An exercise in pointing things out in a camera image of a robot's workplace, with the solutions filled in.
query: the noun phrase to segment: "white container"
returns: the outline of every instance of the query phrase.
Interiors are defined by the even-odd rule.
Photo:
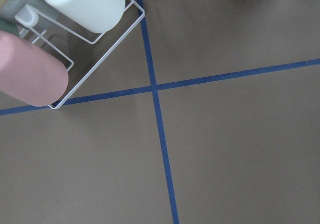
[[[45,0],[94,33],[109,31],[120,21],[126,0]]]

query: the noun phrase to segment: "green cup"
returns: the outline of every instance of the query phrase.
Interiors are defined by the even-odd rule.
[[[19,30],[17,26],[3,19],[0,19],[0,30],[19,36]]]

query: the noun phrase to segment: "cup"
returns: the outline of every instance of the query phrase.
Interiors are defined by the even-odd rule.
[[[59,60],[13,34],[0,31],[0,91],[33,106],[57,101],[69,76]]]
[[[126,0],[45,0],[94,33],[111,30],[121,19]]]

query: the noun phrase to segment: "white wire rack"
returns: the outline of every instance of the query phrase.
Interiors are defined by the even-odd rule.
[[[125,39],[125,37],[141,22],[141,20],[145,17],[145,11],[144,9],[135,1],[135,0],[129,0],[129,4],[126,5],[125,10],[127,11],[131,6],[134,6],[137,8],[137,10],[139,10],[139,16],[138,18],[134,21],[134,23],[125,30],[125,32],[120,36],[120,38],[118,38],[114,44],[108,49],[106,50],[106,52],[103,54],[103,56],[90,68],[90,70],[80,79],[80,81],[78,81],[76,83],[76,85],[69,91],[66,93],[66,95],[59,101],[57,101],[54,104],[50,104],[49,107],[51,109],[59,109],[70,97],[71,95],[86,81],[86,79],[100,66],[100,64],[110,55],[110,53]],[[88,40],[87,38],[83,37],[82,35],[76,33],[75,31],[69,29],[68,27],[66,27],[65,25],[59,23],[58,21],[50,18],[49,16],[47,16],[46,14],[40,12],[39,10],[37,10],[36,8],[32,7],[32,6],[27,6],[28,10],[32,10],[34,11],[37,15],[42,16],[43,18],[51,21],[52,23],[56,24],[57,26],[61,27],[62,29],[70,32],[71,34],[77,36],[79,39],[94,45],[95,43],[97,43],[105,34],[101,33],[96,39],[94,39],[93,41]],[[24,25],[23,20],[19,19],[19,16],[16,16],[16,20],[19,21],[21,24]],[[48,41],[45,37],[44,34],[47,32],[47,30],[44,30],[42,33],[39,33],[38,31],[36,31],[34,28],[30,27],[30,26],[25,26],[25,29],[23,29],[20,32],[20,37],[24,38],[29,31],[33,32],[37,38],[33,40],[33,44],[36,43],[39,39],[43,40],[45,43],[47,43],[49,46],[51,46],[55,51],[57,51],[60,55],[62,55],[65,59],[67,59],[70,62],[69,67],[67,68],[67,70],[69,71],[72,66],[74,65],[74,62],[71,58],[69,58],[65,53],[63,53],[60,49],[58,49],[56,46],[54,46],[50,41]]]

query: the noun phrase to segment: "white plastic piece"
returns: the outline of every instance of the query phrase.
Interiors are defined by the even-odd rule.
[[[15,19],[29,29],[37,25],[39,16],[29,5],[25,5],[16,14]]]
[[[126,0],[45,0],[93,33],[109,31],[120,21]]]

